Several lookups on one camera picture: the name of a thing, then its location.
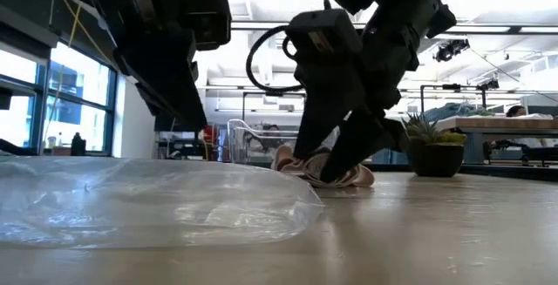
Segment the wooden table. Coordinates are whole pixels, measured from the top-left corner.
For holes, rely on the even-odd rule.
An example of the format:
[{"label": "wooden table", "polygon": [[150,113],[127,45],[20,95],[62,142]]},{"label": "wooden table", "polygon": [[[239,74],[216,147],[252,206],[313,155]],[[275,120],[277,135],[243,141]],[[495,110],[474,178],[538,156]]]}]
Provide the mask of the wooden table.
[{"label": "wooden table", "polygon": [[440,130],[459,130],[467,135],[466,164],[484,164],[485,141],[520,138],[556,138],[558,120],[506,118],[452,118],[440,120]]},{"label": "wooden table", "polygon": [[525,285],[558,280],[558,187],[458,175],[377,175],[321,191],[319,221],[235,246],[0,251],[2,284]]}]

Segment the window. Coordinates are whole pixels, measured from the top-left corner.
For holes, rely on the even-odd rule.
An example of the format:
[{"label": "window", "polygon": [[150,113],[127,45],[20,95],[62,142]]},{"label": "window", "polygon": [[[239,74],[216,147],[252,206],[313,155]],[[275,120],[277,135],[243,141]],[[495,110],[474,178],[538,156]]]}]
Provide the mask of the window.
[{"label": "window", "polygon": [[0,139],[48,149],[71,146],[78,132],[86,151],[110,154],[115,86],[115,71],[64,44],[50,62],[0,44],[0,87],[23,95],[0,110],[0,122],[10,123],[0,125]]},{"label": "window", "polygon": [[100,105],[108,103],[109,69],[58,43],[51,53],[49,88]]},{"label": "window", "polygon": [[0,43],[0,74],[35,84],[38,64],[14,52],[17,50]]},{"label": "window", "polygon": [[12,97],[9,110],[0,110],[0,138],[16,146],[29,147],[33,97]]},{"label": "window", "polygon": [[102,151],[105,137],[106,112],[87,105],[80,105],[49,96],[44,118],[46,147],[71,146],[76,132],[86,140],[85,150]]}]

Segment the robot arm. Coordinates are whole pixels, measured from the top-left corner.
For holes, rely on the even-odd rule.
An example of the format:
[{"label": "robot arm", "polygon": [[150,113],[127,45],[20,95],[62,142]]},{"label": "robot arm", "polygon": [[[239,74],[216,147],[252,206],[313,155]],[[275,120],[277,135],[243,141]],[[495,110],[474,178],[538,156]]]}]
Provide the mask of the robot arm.
[{"label": "robot arm", "polygon": [[[376,2],[378,8],[362,31],[344,10],[304,12],[287,26],[264,34],[247,59],[247,74],[270,92],[305,89],[306,105],[295,156],[307,159],[337,126],[340,135],[322,171],[333,181],[363,159],[383,149],[404,151],[403,126],[385,118],[384,110],[401,96],[398,83],[415,71],[420,40],[435,37],[456,24],[440,0],[336,0],[355,14]],[[86,0],[106,20],[117,45],[114,53],[124,73],[139,80],[139,91],[153,113],[170,112],[200,129],[206,124],[194,87],[195,50],[213,50],[230,39],[227,0]],[[290,88],[268,88],[252,75],[258,45],[285,31],[285,53],[297,63]],[[286,51],[288,42],[295,54]]]}]

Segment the green plant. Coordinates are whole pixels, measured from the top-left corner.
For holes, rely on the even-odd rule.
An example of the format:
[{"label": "green plant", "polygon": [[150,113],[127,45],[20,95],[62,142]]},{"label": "green plant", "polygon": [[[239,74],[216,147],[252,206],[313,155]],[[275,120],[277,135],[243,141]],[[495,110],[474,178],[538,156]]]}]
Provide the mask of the green plant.
[{"label": "green plant", "polygon": [[455,132],[440,132],[436,125],[438,121],[428,123],[424,116],[409,114],[409,120],[403,125],[412,144],[420,145],[464,145],[466,135]]}]

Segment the glass window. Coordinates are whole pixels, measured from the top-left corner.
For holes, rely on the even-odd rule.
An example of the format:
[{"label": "glass window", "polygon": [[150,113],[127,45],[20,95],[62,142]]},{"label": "glass window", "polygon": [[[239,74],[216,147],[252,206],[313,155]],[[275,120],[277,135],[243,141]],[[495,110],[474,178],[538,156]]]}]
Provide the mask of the glass window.
[{"label": "glass window", "polygon": [[9,110],[0,110],[0,139],[16,146],[29,146],[33,97],[12,97]]},{"label": "glass window", "polygon": [[106,105],[109,69],[58,43],[51,52],[49,87],[94,103]]},{"label": "glass window", "polygon": [[34,84],[37,82],[37,63],[0,49],[0,74]]},{"label": "glass window", "polygon": [[87,142],[85,150],[102,151],[105,139],[106,112],[61,98],[54,105],[54,99],[54,97],[49,96],[46,101],[43,136],[43,138],[46,137],[45,147],[69,147],[74,135],[79,132],[81,138]]}]

